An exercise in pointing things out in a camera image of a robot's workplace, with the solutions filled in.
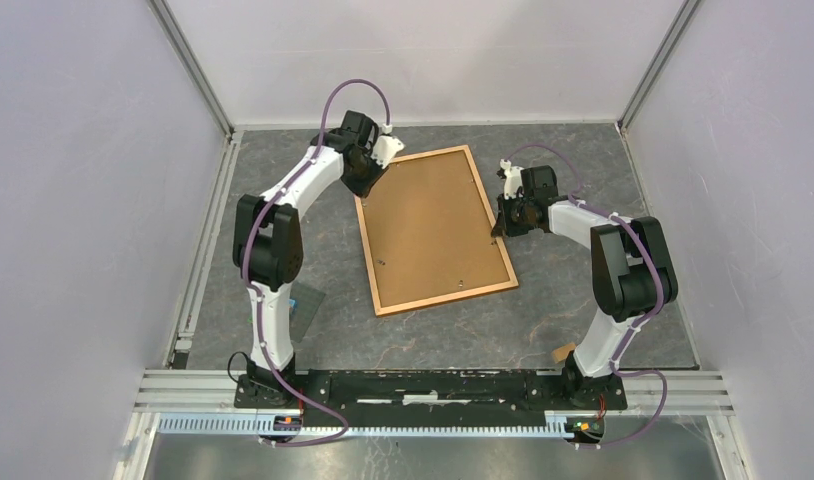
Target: white wall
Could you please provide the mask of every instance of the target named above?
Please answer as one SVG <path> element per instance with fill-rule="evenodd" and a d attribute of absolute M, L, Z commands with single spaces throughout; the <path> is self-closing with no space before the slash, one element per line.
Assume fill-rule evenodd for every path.
<path fill-rule="evenodd" d="M 681 0 L 170 0 L 231 120 L 318 124 L 364 77 L 400 122 L 615 120 Z M 351 87 L 334 111 L 380 115 Z"/>
<path fill-rule="evenodd" d="M 222 142 L 146 2 L 0 2 L 0 479 L 111 475 Z"/>
<path fill-rule="evenodd" d="M 814 2 L 704 2 L 630 146 L 758 478 L 814 478 Z"/>

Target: brown wooden piece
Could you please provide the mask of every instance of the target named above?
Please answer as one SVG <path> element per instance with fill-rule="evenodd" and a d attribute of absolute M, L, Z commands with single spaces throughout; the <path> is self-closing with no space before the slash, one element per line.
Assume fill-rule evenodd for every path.
<path fill-rule="evenodd" d="M 394 159 L 356 205 L 376 315 L 519 285 L 468 146 Z"/>

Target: metal corner post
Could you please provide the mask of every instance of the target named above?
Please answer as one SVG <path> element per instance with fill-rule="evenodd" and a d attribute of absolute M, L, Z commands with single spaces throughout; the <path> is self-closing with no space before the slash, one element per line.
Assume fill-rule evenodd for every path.
<path fill-rule="evenodd" d="M 625 107 L 625 111 L 622 112 L 622 116 L 619 117 L 617 125 L 620 129 L 627 129 L 631 122 L 633 122 L 643 101 L 660 76 L 660 72 L 663 71 L 663 67 L 675 50 L 675 46 L 678 44 L 678 41 L 681 39 L 687 25 L 689 25 L 690 20 L 692 20 L 701 3 L 702 0 L 684 0 L 684 3 L 678 10 L 678 14 L 675 15 L 675 19 L 672 21 L 672 25 L 670 25 L 669 30 L 666 31 L 666 36 L 663 37 L 663 41 L 660 42 L 660 46 L 657 48 L 654 58 L 651 59 L 651 63 L 649 63 L 642 80 L 640 80 L 637 89 L 631 96 L 631 101 L 628 102 L 628 106 Z"/>
<path fill-rule="evenodd" d="M 204 71 L 198 64 L 198 60 L 195 58 L 195 54 L 192 52 L 189 42 L 186 41 L 186 37 L 183 35 L 180 25 L 178 25 L 177 20 L 174 18 L 174 14 L 168 2 L 166 0 L 147 0 L 147 2 L 151 10 L 157 16 L 160 25 L 162 25 L 163 31 L 166 32 L 166 36 L 168 36 L 169 42 L 172 47 L 174 47 L 174 51 L 177 52 L 181 63 L 183 63 L 184 68 L 186 68 L 186 73 L 189 74 L 192 82 L 195 83 L 195 86 L 201 93 L 201 97 L 204 98 L 204 102 L 207 103 L 210 114 L 212 114 L 219 129 L 229 137 L 233 134 L 233 124 L 230 122 L 224 108 L 222 108 L 215 91 L 213 91 L 210 82 L 207 80 L 206 75 L 204 75 Z"/>

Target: wooden block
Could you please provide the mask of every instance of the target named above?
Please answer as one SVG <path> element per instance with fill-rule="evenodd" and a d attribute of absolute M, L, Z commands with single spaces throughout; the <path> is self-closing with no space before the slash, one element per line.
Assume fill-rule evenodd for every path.
<path fill-rule="evenodd" d="M 378 316 L 519 285 L 468 146 L 394 159 L 356 206 Z"/>
<path fill-rule="evenodd" d="M 554 349 L 554 351 L 551 352 L 551 358 L 554 359 L 554 363 L 563 363 L 566 361 L 566 357 L 568 357 L 569 354 L 572 353 L 572 350 L 574 349 L 575 349 L 574 343 L 567 343 L 566 345 L 563 345 L 560 348 Z"/>

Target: purple cable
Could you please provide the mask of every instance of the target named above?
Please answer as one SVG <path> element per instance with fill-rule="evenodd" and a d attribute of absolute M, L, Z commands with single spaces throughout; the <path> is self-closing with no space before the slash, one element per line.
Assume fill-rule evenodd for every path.
<path fill-rule="evenodd" d="M 278 189 L 277 193 L 266 202 L 266 205 L 263 207 L 262 210 L 260 210 L 260 214 L 257 215 L 257 218 L 254 220 L 254 225 L 253 225 L 253 227 L 251 227 L 251 232 L 248 234 L 248 241 L 245 243 L 245 251 L 244 251 L 244 253 L 242 255 L 242 279 L 245 281 L 245 284 L 248 286 L 248 288 L 251 288 L 256 292 L 257 297 L 259 297 L 259 298 L 261 298 L 263 296 L 263 291 L 260 290 L 259 287 L 257 287 L 256 285 L 254 285 L 251 282 L 248 269 L 249 269 L 249 267 L 251 265 L 251 249 L 254 246 L 254 239 L 257 238 L 257 232 L 260 230 L 260 224 L 262 224 L 263 219 L 266 218 L 266 215 L 268 214 L 269 209 L 272 207 L 272 205 L 274 205 L 275 202 L 277 202 L 278 200 L 280 200 L 281 197 L 283 197 L 283 192 L 286 191 L 293 183 L 295 183 L 295 181 L 308 168 L 310 168 L 310 165 L 312 165 L 311 160 L 316 159 L 316 158 L 319 157 L 319 154 L 322 151 L 322 146 L 324 144 L 325 133 L 327 131 L 327 125 L 326 124 L 327 124 L 328 111 L 330 110 L 330 104 L 333 102 L 333 99 L 336 97 L 336 94 L 339 93 L 340 90 L 342 90 L 346 86 L 354 84 L 354 83 L 361 83 L 363 85 L 368 85 L 368 86 L 372 87 L 376 92 L 378 92 L 378 95 L 380 95 L 381 100 L 383 100 L 384 109 L 386 110 L 386 124 L 389 125 L 389 123 L 390 123 L 391 117 L 390 117 L 390 113 L 389 113 L 389 102 L 386 101 L 386 97 L 384 96 L 383 91 L 381 91 L 381 89 L 378 88 L 378 86 L 373 84 L 372 82 L 370 82 L 368 80 L 361 79 L 361 78 L 354 78 L 354 79 L 346 80 L 346 81 L 340 83 L 333 90 L 333 92 L 331 92 L 330 96 L 327 99 L 327 102 L 325 102 L 325 109 L 322 112 L 322 124 L 321 124 L 321 128 L 319 129 L 319 139 L 318 139 L 318 142 L 316 143 L 316 149 L 313 151 L 313 155 L 310 157 L 310 160 L 307 160 L 306 162 L 304 162 L 301 165 L 301 167 L 294 174 L 292 174 L 292 176 L 290 176 L 286 180 L 286 183 L 284 183 L 281 186 L 281 188 Z M 260 328 L 257 329 L 257 334 L 258 334 L 257 336 L 258 336 L 258 340 L 260 342 L 260 349 L 263 352 L 263 356 L 266 358 L 266 363 L 269 364 L 269 370 L 271 370 L 272 375 L 274 375 L 274 377 L 275 377 L 275 379 L 277 379 L 278 383 L 280 383 L 281 386 L 283 386 L 283 388 L 289 390 L 289 392 L 292 395 L 294 395 L 296 398 L 298 398 L 302 402 L 306 402 L 306 403 L 312 405 L 313 407 L 327 413 L 328 415 L 336 418 L 337 420 L 340 421 L 340 423 L 342 423 L 342 429 L 340 431 L 334 433 L 333 435 L 328 435 L 326 437 L 321 437 L 321 438 L 314 438 L 312 440 L 305 440 L 303 442 L 273 443 L 272 446 L 274 446 L 274 447 L 309 447 L 309 446 L 313 446 L 313 445 L 321 445 L 323 443 L 332 442 L 332 441 L 338 439 L 339 437 L 345 435 L 345 433 L 348 432 L 348 420 L 346 420 L 345 417 L 340 415 L 338 412 L 336 412 L 336 411 L 334 411 L 334 410 L 332 410 L 332 409 L 330 409 L 330 408 L 328 408 L 328 407 L 326 407 L 326 406 L 324 406 L 324 405 L 310 399 L 309 397 L 305 396 L 303 393 L 299 392 L 298 390 L 292 388 L 292 385 L 290 385 L 280 375 L 280 371 L 278 370 L 277 365 L 274 364 L 271 357 L 269 356 L 268 347 L 266 345 L 266 339 L 265 339 L 265 337 L 263 337 L 263 309 L 262 309 L 262 304 L 261 303 L 257 307 L 257 319 L 256 319 L 256 321 L 257 321 L 257 325 L 260 327 Z"/>
<path fill-rule="evenodd" d="M 667 391 L 668 391 L 668 387 L 667 387 L 667 382 L 666 382 L 666 376 L 663 375 L 663 373 L 661 371 L 659 371 L 659 370 L 639 370 L 639 371 L 636 371 L 636 372 L 627 372 L 627 373 L 625 373 L 625 372 L 621 372 L 617 368 L 617 365 L 619 364 L 619 359 L 622 358 L 622 355 L 625 353 L 625 350 L 628 348 L 628 345 L 631 343 L 631 339 L 633 338 L 634 333 L 639 331 L 639 328 L 642 325 L 645 325 L 646 322 L 648 322 L 652 317 L 657 315 L 660 312 L 660 309 L 663 308 L 663 284 L 660 282 L 660 276 L 657 274 L 657 269 L 654 268 L 654 262 L 651 260 L 651 256 L 648 254 L 648 251 L 643 246 L 643 243 L 640 240 L 640 237 L 636 234 L 636 232 L 634 232 L 634 230 L 631 228 L 631 226 L 628 225 L 627 222 L 625 222 L 625 220 L 620 218 L 619 215 L 613 215 L 612 213 L 610 213 L 610 212 L 608 212 L 606 210 L 602 210 L 600 208 L 590 206 L 590 205 L 586 204 L 585 202 L 582 202 L 582 201 L 578 200 L 577 198 L 575 198 L 575 195 L 580 193 L 581 190 L 584 188 L 584 184 L 581 181 L 581 175 L 580 175 L 580 173 L 578 173 L 578 169 L 575 168 L 575 165 L 572 164 L 572 162 L 569 161 L 569 159 L 565 155 L 563 155 L 561 152 L 555 150 L 554 148 L 552 148 L 552 147 L 550 147 L 548 145 L 544 145 L 542 143 L 529 143 L 527 145 L 523 145 L 523 146 L 519 147 L 518 149 L 516 149 L 513 153 L 508 155 L 507 158 L 505 158 L 505 160 L 510 161 L 510 159 L 513 158 L 514 155 L 516 155 L 517 153 L 521 152 L 522 150 L 524 150 L 526 148 L 531 148 L 531 147 L 542 148 L 544 150 L 548 150 L 549 152 L 557 155 L 558 157 L 560 157 L 561 160 L 563 160 L 563 163 L 565 163 L 569 167 L 569 170 L 572 171 L 572 175 L 575 176 L 575 180 L 578 182 L 578 187 L 569 194 L 569 202 L 571 202 L 573 205 L 577 206 L 578 208 L 582 208 L 584 210 L 587 210 L 587 211 L 592 212 L 592 213 L 594 213 L 596 215 L 604 217 L 604 218 L 606 218 L 608 220 L 613 220 L 616 223 L 618 223 L 622 227 L 622 229 L 625 230 L 625 232 L 628 234 L 628 236 L 631 238 L 631 241 L 634 242 L 634 245 L 637 247 L 637 250 L 639 250 L 640 255 L 642 255 L 642 257 L 643 257 L 643 262 L 645 263 L 646 268 L 648 268 L 648 272 L 651 275 L 651 279 L 652 279 L 652 281 L 654 281 L 654 290 L 655 290 L 656 295 L 657 295 L 657 300 L 655 301 L 654 308 L 652 308 L 651 310 L 649 310 L 648 312 L 646 312 L 645 314 L 643 314 L 642 316 L 640 316 L 639 318 L 637 318 L 636 320 L 634 320 L 631 323 L 631 328 L 629 328 L 628 331 L 625 332 L 625 335 L 622 337 L 622 340 L 619 341 L 619 345 L 616 347 L 616 350 L 613 352 L 613 356 L 610 358 L 610 371 L 613 372 L 616 376 L 621 377 L 621 378 L 633 378 L 633 377 L 640 377 L 640 376 L 643 376 L 643 375 L 657 375 L 658 377 L 660 377 L 660 381 L 663 383 L 663 394 L 660 396 L 660 403 L 658 403 L 657 408 L 654 411 L 654 415 L 652 415 L 652 417 L 643 426 L 643 428 L 639 429 L 637 432 L 635 432 L 635 433 L 633 433 L 633 434 L 631 434 L 631 435 L 629 435 L 627 437 L 620 438 L 619 440 L 613 440 L 613 441 L 603 443 L 603 444 L 598 444 L 598 445 L 589 445 L 589 444 L 583 444 L 583 443 L 576 444 L 580 448 L 591 449 L 591 450 L 597 450 L 597 449 L 601 449 L 601 448 L 604 448 L 604 447 L 619 445 L 619 444 L 628 442 L 630 440 L 633 440 L 635 438 L 638 438 L 640 435 L 647 432 L 652 427 L 652 425 L 654 425 L 654 422 L 656 422 L 657 419 L 660 418 L 660 414 L 661 414 L 661 412 L 663 412 L 663 407 L 666 406 L 666 394 L 667 394 Z"/>

